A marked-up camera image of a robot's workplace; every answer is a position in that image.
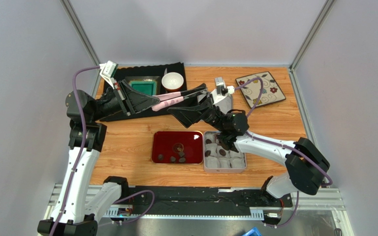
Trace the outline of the floral square plate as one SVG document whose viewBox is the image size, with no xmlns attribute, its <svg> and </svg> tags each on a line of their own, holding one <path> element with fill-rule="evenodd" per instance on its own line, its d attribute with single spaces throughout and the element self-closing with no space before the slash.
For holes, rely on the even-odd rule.
<svg viewBox="0 0 378 236">
<path fill-rule="evenodd" d="M 279 84 L 268 71 L 236 78 L 235 83 L 238 87 L 246 85 L 239 91 L 250 108 L 256 103 L 260 89 L 262 89 L 262 93 L 257 107 L 286 100 Z"/>
</svg>

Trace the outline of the red lacquer tray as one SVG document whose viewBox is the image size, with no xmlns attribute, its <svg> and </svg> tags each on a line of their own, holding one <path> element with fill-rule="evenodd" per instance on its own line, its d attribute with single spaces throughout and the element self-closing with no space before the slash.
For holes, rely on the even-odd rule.
<svg viewBox="0 0 378 236">
<path fill-rule="evenodd" d="M 185 163 L 179 163 L 179 152 L 185 153 Z M 171 163 L 170 157 L 176 157 Z M 200 131 L 158 131 L 153 136 L 151 161 L 156 164 L 191 164 L 198 165 L 204 158 L 204 137 Z"/>
</svg>

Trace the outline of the silver tin lid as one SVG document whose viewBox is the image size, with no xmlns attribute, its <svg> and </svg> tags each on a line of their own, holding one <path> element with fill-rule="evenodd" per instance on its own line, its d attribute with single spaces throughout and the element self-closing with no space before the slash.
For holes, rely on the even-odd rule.
<svg viewBox="0 0 378 236">
<path fill-rule="evenodd" d="M 233 97 L 232 95 L 226 96 L 222 101 L 220 101 L 217 106 L 220 110 L 227 114 L 230 110 L 233 109 Z"/>
</svg>

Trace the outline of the green square plate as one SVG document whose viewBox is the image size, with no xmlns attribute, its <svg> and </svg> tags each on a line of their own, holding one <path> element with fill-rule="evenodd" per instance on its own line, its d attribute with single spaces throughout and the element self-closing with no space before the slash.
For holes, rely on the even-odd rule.
<svg viewBox="0 0 378 236">
<path fill-rule="evenodd" d="M 136 91 L 146 95 L 160 95 L 160 76 L 128 76 L 125 81 Z"/>
</svg>

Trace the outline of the pink handled metal tongs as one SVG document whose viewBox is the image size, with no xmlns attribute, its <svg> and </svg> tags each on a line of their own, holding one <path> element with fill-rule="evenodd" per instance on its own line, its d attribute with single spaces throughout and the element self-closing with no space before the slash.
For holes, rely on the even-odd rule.
<svg viewBox="0 0 378 236">
<path fill-rule="evenodd" d="M 152 106 L 151 109 L 156 112 L 161 109 L 180 103 L 179 96 L 180 96 L 180 92 L 172 92 L 172 93 L 167 93 L 167 94 L 162 94 L 162 95 L 156 95 L 155 98 L 158 98 L 160 102 Z"/>
</svg>

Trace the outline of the silver tin with paper cups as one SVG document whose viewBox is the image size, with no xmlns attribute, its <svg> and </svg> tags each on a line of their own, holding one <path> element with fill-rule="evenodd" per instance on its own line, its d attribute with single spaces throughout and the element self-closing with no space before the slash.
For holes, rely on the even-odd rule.
<svg viewBox="0 0 378 236">
<path fill-rule="evenodd" d="M 211 155 L 203 158 L 203 169 L 207 173 L 242 173 L 247 167 L 246 156 L 241 152 L 225 150 L 226 156 L 219 154 L 220 149 L 224 149 L 218 141 L 218 131 L 206 131 L 204 133 L 204 152 L 211 151 Z"/>
</svg>

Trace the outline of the white bowl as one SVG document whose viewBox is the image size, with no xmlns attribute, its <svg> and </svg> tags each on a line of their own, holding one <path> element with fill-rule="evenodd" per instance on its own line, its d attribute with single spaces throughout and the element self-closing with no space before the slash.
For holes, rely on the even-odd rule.
<svg viewBox="0 0 378 236">
<path fill-rule="evenodd" d="M 184 78 L 179 73 L 169 72 L 163 76 L 161 84 L 167 91 L 178 91 L 184 84 Z"/>
</svg>

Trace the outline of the blue plastic bin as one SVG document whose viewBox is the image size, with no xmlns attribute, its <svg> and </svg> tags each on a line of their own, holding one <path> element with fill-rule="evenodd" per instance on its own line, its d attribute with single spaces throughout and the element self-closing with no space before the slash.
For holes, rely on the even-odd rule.
<svg viewBox="0 0 378 236">
<path fill-rule="evenodd" d="M 257 227 L 253 227 L 242 236 L 262 236 L 262 234 Z"/>
</svg>

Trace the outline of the black cloth placemat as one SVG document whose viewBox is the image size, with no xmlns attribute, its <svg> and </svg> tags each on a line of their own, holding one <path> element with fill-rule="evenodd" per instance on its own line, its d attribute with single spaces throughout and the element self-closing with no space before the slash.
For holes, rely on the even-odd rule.
<svg viewBox="0 0 378 236">
<path fill-rule="evenodd" d="M 165 64 L 165 65 L 154 65 L 154 66 L 136 66 L 136 67 L 128 67 L 128 68 L 118 68 L 114 78 L 116 81 L 125 81 L 125 77 L 128 76 L 160 76 L 161 80 L 164 76 L 164 70 L 167 68 L 169 72 L 176 72 L 181 74 L 184 78 L 185 75 L 185 67 L 184 64 L 181 62 L 173 63 L 173 64 Z M 161 85 L 161 94 L 166 94 L 168 91 Z M 122 114 L 116 114 L 110 117 L 103 119 L 105 122 L 110 121 L 119 121 L 119 120 L 126 120 L 126 119 L 133 119 L 133 118 L 147 118 L 147 117 L 157 117 L 167 115 L 168 112 L 166 110 L 160 111 L 152 111 L 152 109 L 145 110 L 141 113 L 132 115 L 132 116 L 124 116 Z"/>
</svg>

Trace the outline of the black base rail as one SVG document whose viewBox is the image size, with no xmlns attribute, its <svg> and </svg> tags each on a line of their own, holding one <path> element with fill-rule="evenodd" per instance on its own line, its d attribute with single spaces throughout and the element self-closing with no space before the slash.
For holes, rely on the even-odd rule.
<svg viewBox="0 0 378 236">
<path fill-rule="evenodd" d="M 294 203 L 289 194 L 269 200 L 258 188 L 135 186 L 125 191 L 117 206 L 113 219 L 143 215 L 261 220 L 264 216 L 255 213 L 255 208 L 270 210 L 280 219 L 281 212 Z"/>
</svg>

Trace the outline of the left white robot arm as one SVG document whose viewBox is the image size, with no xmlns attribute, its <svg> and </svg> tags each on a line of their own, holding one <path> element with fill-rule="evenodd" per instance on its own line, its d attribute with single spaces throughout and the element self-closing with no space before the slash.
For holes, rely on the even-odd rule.
<svg viewBox="0 0 378 236">
<path fill-rule="evenodd" d="M 118 112 L 138 114 L 159 104 L 160 99 L 136 91 L 126 82 L 114 82 L 110 92 L 99 99 L 74 85 L 65 103 L 71 128 L 67 170 L 55 208 L 49 219 L 38 223 L 37 231 L 43 236 L 95 236 L 101 218 L 128 188 L 125 178 L 108 177 L 86 201 L 107 132 L 106 125 L 98 121 Z"/>
</svg>

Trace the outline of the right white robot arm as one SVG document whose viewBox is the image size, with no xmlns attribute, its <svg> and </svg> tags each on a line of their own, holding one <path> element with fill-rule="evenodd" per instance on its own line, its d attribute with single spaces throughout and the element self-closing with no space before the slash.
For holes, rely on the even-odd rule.
<svg viewBox="0 0 378 236">
<path fill-rule="evenodd" d="M 316 195 L 324 180 L 330 178 L 330 164 L 312 141 L 284 141 L 255 134 L 249 131 L 246 112 L 222 112 L 215 105 L 214 93 L 205 92 L 195 106 L 172 105 L 167 111 L 186 128 L 202 120 L 218 130 L 218 141 L 225 150 L 254 154 L 284 166 L 285 173 L 267 178 L 261 187 L 271 201 L 297 191 Z"/>
</svg>

